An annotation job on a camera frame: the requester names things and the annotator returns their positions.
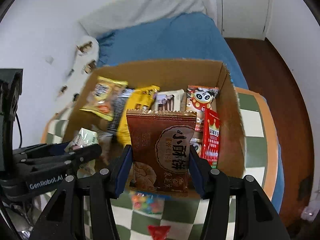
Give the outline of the small red snack pack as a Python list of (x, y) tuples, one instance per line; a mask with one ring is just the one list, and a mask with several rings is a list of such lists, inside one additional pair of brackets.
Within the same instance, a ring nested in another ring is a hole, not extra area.
[(148, 232), (153, 240), (166, 240), (171, 229), (170, 225), (154, 226), (148, 225)]

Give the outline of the white wall switch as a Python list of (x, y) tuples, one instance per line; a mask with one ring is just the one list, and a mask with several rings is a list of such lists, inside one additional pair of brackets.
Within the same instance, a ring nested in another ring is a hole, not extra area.
[(54, 58), (53, 58), (52, 56), (47, 56), (47, 57), (45, 58), (45, 61), (46, 61), (48, 64), (52, 64), (53, 61), (54, 61)]

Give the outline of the orange panda snack bag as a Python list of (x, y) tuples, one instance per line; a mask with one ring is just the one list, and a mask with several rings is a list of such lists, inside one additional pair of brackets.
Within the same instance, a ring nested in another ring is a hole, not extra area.
[(186, 112), (196, 112), (195, 132), (190, 143), (199, 156), (202, 151), (202, 137), (204, 126), (204, 112), (213, 109), (212, 103), (219, 93), (218, 87), (201, 87), (189, 85), (187, 88)]

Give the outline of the white nut snack pack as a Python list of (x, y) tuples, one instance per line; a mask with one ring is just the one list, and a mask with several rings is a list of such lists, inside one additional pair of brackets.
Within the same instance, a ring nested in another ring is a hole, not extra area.
[[(81, 128), (75, 138), (67, 145), (65, 152), (71, 153), (73, 150), (77, 150), (86, 146), (90, 146), (98, 143), (98, 134), (95, 131), (91, 131), (85, 128)], [(85, 178), (95, 174), (95, 157), (80, 165), (77, 171), (78, 178)]]

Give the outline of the grey white pillow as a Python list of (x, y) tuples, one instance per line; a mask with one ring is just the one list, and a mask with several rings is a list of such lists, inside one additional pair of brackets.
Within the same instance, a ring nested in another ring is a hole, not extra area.
[(97, 37), (108, 31), (193, 12), (214, 17), (210, 0), (115, 0), (79, 22), (88, 35)]

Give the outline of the bear print white cloth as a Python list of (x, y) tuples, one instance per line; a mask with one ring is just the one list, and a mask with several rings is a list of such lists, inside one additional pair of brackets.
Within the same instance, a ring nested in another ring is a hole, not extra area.
[(73, 65), (68, 71), (54, 103), (54, 113), (69, 106), (75, 94), (80, 94), (82, 87), (96, 68), (99, 58), (99, 43), (85, 35), (76, 44)]

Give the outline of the colourful candy ball bag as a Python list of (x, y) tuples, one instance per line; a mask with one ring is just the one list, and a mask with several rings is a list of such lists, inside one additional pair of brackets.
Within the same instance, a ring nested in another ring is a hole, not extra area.
[(164, 199), (143, 192), (129, 192), (133, 209), (148, 215), (159, 215), (164, 209)]

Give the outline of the cardboard milk box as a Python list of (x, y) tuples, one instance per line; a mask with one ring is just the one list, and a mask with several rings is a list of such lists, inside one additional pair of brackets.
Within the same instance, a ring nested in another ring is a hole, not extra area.
[(118, 144), (132, 151), (132, 188), (151, 194), (185, 197), (190, 192), (191, 141), (219, 130), (217, 153), (201, 161), (207, 183), (212, 163), (227, 176), (244, 172), (245, 139), (238, 96), (220, 61), (136, 61), (93, 71), (69, 117), (63, 140), (80, 129), (116, 129)]

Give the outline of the brown biscuit pack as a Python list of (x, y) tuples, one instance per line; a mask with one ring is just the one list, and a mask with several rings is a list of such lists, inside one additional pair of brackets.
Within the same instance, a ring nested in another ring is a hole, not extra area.
[(152, 111), (127, 116), (133, 183), (139, 191), (186, 196), (196, 112)]

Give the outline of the red crown snack pack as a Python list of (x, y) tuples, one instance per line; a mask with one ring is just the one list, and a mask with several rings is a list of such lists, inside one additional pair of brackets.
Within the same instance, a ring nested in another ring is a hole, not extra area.
[(206, 159), (212, 168), (217, 167), (220, 151), (220, 118), (212, 109), (204, 112), (201, 158)]

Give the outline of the white door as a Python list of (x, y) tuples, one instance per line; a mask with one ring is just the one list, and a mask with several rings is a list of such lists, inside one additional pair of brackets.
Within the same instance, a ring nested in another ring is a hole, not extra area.
[(225, 38), (264, 40), (273, 0), (216, 0), (217, 26)]

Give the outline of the yellow puff snack bag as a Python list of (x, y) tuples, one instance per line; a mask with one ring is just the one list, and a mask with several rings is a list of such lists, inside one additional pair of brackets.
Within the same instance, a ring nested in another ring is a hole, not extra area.
[(127, 87), (127, 81), (113, 80), (99, 76), (95, 88), (87, 97), (81, 111), (91, 112), (107, 121), (114, 118), (114, 102)]

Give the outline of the beige Franzzi cookie pack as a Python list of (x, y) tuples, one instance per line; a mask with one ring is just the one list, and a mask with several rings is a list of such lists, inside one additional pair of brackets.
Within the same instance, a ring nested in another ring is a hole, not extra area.
[(157, 93), (151, 107), (153, 111), (180, 111), (184, 90), (170, 90)]

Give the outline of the yellow black snack pack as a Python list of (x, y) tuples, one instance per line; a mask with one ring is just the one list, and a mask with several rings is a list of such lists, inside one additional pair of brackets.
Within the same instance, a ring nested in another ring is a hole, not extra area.
[(127, 116), (146, 113), (150, 110), (160, 87), (150, 85), (136, 89), (125, 89), (116, 100), (116, 112), (108, 126), (108, 132), (115, 134), (117, 141), (125, 147), (131, 145)]

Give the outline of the blue bed sheet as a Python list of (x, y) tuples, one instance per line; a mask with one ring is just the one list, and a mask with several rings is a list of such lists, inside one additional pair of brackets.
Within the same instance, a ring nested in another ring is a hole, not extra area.
[(180, 14), (97, 37), (97, 66), (157, 59), (204, 59), (226, 64), (233, 84), (247, 89), (241, 68), (214, 20), (201, 12)]

